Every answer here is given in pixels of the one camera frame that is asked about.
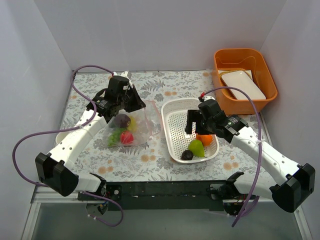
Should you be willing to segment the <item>orange fruit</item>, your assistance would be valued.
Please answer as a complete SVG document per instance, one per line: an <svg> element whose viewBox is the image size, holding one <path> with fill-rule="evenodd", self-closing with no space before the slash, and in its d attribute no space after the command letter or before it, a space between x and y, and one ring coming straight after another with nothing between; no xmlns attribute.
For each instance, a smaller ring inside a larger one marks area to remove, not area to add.
<svg viewBox="0 0 320 240"><path fill-rule="evenodd" d="M207 147L207 146L211 145L211 143L213 141L213 135L211 135L211 134L206 134L206 135L197 134L196 139L201 141L201 143L204 147Z"/></svg>

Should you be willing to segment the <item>dark red apple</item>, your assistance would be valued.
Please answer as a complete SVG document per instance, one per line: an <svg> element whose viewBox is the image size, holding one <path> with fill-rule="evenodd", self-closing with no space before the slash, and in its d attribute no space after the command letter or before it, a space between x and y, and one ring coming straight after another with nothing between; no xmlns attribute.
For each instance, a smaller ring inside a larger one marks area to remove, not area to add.
<svg viewBox="0 0 320 240"><path fill-rule="evenodd" d="M117 128L127 128L131 124L131 118L126 114L118 114L113 120L114 126Z"/></svg>

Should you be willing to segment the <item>green pear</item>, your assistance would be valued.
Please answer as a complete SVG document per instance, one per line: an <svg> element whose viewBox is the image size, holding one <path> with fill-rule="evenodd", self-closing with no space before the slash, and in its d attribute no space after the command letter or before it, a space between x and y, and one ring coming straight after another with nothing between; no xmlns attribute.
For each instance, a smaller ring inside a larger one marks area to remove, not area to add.
<svg viewBox="0 0 320 240"><path fill-rule="evenodd" d="M203 146L203 143L198 139L194 139L189 143L188 150L191 151L193 155L198 158L205 157L205 148Z"/></svg>

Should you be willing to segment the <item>yellow banana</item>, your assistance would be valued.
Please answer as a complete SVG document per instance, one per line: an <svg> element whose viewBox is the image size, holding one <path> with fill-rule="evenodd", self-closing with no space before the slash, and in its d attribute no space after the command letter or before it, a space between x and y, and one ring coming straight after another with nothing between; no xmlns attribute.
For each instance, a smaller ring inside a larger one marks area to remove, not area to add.
<svg viewBox="0 0 320 240"><path fill-rule="evenodd" d="M134 133L137 130L137 121L133 116L129 116L130 118L130 123L127 127L127 130Z"/></svg>

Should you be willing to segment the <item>clear zip top bag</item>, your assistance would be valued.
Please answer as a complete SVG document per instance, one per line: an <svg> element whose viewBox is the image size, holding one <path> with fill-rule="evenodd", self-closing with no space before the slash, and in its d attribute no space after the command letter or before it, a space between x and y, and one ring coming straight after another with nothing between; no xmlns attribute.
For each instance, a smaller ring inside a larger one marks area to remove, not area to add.
<svg viewBox="0 0 320 240"><path fill-rule="evenodd" d="M161 115L153 100L133 112L120 110L103 129L103 143L108 148L145 144L163 130Z"/></svg>

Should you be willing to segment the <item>green grape bunch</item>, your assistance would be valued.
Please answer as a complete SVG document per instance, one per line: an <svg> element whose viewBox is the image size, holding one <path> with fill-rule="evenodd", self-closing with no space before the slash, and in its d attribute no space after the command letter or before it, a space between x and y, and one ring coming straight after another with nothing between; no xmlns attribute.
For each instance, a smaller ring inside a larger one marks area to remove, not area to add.
<svg viewBox="0 0 320 240"><path fill-rule="evenodd" d="M125 128L114 128L111 134L107 138L107 145L109 147L117 146L118 143L121 141L121 134L124 132Z"/></svg>

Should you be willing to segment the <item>red tomato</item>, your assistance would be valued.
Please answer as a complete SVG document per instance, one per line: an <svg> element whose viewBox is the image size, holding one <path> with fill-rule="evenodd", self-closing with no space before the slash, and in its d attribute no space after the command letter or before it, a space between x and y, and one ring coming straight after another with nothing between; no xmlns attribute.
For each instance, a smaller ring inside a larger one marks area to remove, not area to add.
<svg viewBox="0 0 320 240"><path fill-rule="evenodd" d="M130 145L134 142L134 136L133 134L128 131L128 130L125 130L121 133L120 135L120 142L121 144L123 145Z"/></svg>

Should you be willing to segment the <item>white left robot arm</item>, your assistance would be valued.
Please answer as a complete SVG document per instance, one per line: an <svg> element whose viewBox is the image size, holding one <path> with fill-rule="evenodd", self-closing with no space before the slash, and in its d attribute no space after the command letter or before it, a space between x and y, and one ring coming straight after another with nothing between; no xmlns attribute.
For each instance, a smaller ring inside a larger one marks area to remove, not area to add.
<svg viewBox="0 0 320 240"><path fill-rule="evenodd" d="M95 200L107 193L107 182L93 173L76 174L72 168L81 152L119 111L128 113L145 108L128 71L114 73L108 87L99 91L77 122L76 130L58 134L60 142L47 154L39 153L35 165L39 180L63 197L87 191Z"/></svg>

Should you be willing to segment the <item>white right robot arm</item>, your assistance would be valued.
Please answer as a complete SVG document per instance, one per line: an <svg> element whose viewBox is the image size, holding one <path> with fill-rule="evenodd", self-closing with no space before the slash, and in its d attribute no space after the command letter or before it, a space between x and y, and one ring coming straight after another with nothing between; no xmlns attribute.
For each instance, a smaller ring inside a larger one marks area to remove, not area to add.
<svg viewBox="0 0 320 240"><path fill-rule="evenodd" d="M310 196L315 187L316 171L306 163L300 165L285 157L259 135L238 115L226 116L218 102L208 99L201 102L197 109L187 111L185 132L191 134L213 134L241 149L258 166L264 168L273 178L270 183L258 183L251 189L252 181L238 171L225 180L212 193L221 199L237 199L243 194L252 194L273 200L282 210L293 213Z"/></svg>

